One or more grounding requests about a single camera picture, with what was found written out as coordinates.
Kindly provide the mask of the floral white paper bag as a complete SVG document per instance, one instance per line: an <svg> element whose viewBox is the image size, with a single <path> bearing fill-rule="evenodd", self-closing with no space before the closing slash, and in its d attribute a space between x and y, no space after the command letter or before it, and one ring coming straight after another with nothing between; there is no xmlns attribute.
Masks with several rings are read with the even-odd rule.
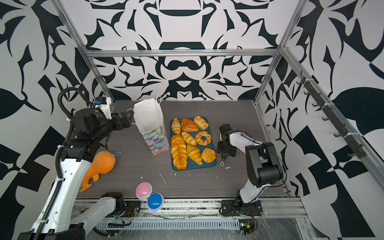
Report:
<svg viewBox="0 0 384 240"><path fill-rule="evenodd" d="M137 102L131 109L134 113L134 125L154 156L170 149L161 101L157 96L155 99Z"/></svg>

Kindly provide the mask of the small braided bread roll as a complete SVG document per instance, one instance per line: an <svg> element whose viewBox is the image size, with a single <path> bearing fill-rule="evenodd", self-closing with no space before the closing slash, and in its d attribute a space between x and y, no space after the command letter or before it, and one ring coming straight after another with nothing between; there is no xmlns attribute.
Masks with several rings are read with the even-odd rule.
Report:
<svg viewBox="0 0 384 240"><path fill-rule="evenodd" d="M194 118L194 122L203 131L209 127L208 122L206 120L204 120L201 116L196 116Z"/></svg>

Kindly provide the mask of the orange triangular pastry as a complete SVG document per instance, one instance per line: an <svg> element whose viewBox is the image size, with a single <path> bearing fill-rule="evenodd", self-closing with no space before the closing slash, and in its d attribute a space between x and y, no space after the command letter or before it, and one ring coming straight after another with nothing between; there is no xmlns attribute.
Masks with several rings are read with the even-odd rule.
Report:
<svg viewBox="0 0 384 240"><path fill-rule="evenodd" d="M182 118L182 130L183 132L198 132L200 128L193 120Z"/></svg>

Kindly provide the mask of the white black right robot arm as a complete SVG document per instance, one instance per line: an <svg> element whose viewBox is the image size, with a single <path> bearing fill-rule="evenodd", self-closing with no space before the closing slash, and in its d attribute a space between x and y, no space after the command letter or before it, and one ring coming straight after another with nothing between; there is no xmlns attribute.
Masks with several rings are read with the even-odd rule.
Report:
<svg viewBox="0 0 384 240"><path fill-rule="evenodd" d="M233 206L222 204L220 214L230 216L233 211L239 215L251 216L262 211L259 198L262 193L273 187L284 178L283 165L276 154L275 146L270 142L254 140L247 133L233 130L229 124L219 127L221 140L218 142L217 153L224 160L235 157L237 150L246 155L248 180L245 186L237 192Z"/></svg>

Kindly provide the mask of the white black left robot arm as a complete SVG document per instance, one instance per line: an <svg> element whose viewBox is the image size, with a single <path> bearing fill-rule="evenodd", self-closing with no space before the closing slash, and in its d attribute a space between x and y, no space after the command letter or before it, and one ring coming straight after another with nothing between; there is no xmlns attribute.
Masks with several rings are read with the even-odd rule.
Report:
<svg viewBox="0 0 384 240"><path fill-rule="evenodd" d="M72 114L63 104L66 93L75 91L89 108ZM90 101L78 88L70 87L58 94L58 105L70 122L69 132L55 160L57 178L42 213L30 231L19 234L20 240L84 240L89 232L110 214L119 215L125 206L122 193L108 192L89 209L72 218L75 200L102 140L113 131L132 125L133 110L112 113L111 101L97 97Z"/></svg>

